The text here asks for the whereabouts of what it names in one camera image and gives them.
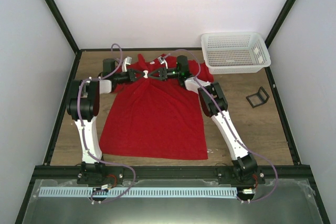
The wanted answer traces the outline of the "round gold brooch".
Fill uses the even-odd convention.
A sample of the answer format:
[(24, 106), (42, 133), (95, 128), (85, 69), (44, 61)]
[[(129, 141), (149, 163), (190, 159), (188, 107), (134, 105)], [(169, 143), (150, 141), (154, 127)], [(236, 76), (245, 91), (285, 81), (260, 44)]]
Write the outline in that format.
[(148, 71), (147, 70), (143, 70), (143, 77), (145, 78), (145, 79), (147, 79), (148, 78)]

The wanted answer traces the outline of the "red t-shirt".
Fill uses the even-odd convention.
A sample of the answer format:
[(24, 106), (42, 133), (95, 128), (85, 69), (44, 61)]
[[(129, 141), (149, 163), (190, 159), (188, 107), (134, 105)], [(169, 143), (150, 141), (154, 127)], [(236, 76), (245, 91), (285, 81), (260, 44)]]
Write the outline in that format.
[(208, 158), (198, 94), (178, 80), (142, 78), (117, 85), (99, 146), (104, 154), (205, 160)]

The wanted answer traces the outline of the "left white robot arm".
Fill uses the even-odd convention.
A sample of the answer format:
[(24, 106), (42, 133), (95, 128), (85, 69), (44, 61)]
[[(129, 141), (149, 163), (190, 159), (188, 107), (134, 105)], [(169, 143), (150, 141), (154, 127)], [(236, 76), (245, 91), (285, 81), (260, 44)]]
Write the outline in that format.
[(102, 184), (107, 174), (103, 153), (97, 134), (97, 116), (100, 109), (100, 95), (113, 92), (118, 84), (139, 80), (144, 73), (131, 69), (132, 58), (103, 60), (103, 71), (96, 78), (74, 80), (70, 83), (66, 110), (74, 120), (80, 136), (82, 162), (78, 182)]

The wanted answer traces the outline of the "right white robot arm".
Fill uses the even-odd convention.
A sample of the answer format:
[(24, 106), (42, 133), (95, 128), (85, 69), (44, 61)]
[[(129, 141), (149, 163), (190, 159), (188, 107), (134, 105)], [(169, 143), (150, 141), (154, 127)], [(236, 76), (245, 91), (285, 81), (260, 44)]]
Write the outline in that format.
[(180, 86), (187, 91), (198, 94), (203, 113), (212, 119), (218, 127), (229, 149), (233, 164), (233, 177), (238, 183), (248, 182), (257, 173), (257, 162), (241, 140), (228, 111), (228, 102), (218, 82), (202, 81), (198, 78), (198, 72), (192, 75), (189, 69), (187, 56), (180, 55), (176, 59), (176, 67), (169, 68), (166, 57), (158, 57), (160, 67), (147, 74), (148, 78), (165, 81), (168, 79), (178, 80)]

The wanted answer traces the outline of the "black brooch box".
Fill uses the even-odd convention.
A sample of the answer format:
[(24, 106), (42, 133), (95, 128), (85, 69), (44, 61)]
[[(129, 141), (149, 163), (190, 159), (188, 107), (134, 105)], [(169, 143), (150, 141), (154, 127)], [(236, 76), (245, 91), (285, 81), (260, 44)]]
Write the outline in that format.
[(264, 87), (259, 87), (258, 91), (254, 94), (248, 95), (246, 100), (250, 106), (254, 109), (268, 102), (270, 95), (267, 93)]

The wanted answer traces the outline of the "white plastic basket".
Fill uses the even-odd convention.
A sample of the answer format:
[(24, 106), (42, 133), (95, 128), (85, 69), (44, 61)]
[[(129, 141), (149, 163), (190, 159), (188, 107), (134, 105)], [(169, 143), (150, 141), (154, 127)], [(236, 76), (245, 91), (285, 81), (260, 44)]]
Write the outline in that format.
[(204, 33), (201, 48), (211, 74), (256, 73), (271, 65), (266, 44), (256, 32)]

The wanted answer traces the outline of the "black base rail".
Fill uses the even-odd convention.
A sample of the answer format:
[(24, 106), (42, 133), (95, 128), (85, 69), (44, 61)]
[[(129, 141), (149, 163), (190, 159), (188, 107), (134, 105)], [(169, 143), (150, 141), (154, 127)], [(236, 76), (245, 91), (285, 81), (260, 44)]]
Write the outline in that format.
[[(214, 180), (219, 184), (252, 185), (255, 180), (252, 175), (239, 179), (233, 173), (231, 166), (139, 166), (134, 167), (135, 181), (140, 180)], [(276, 166), (279, 179), (307, 179), (315, 184), (309, 165)], [(275, 172), (270, 166), (259, 166), (258, 184), (264, 184), (266, 179), (274, 179)], [(37, 179), (75, 179), (79, 184), (101, 185), (113, 182), (117, 184), (131, 181), (133, 173), (122, 167), (107, 166), (103, 172), (84, 172), (79, 166), (36, 166), (31, 181)]]

